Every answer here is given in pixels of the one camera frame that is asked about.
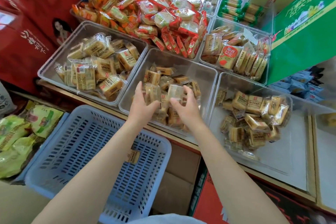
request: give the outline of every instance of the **right arm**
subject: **right arm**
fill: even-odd
[[[287,219],[261,188],[239,167],[204,124],[192,90],[187,105],[170,102],[198,142],[219,199],[232,224],[288,224]]]

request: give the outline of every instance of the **left arm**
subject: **left arm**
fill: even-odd
[[[49,202],[32,224],[98,222],[135,137],[159,107],[146,106],[139,83],[125,124],[99,153]]]

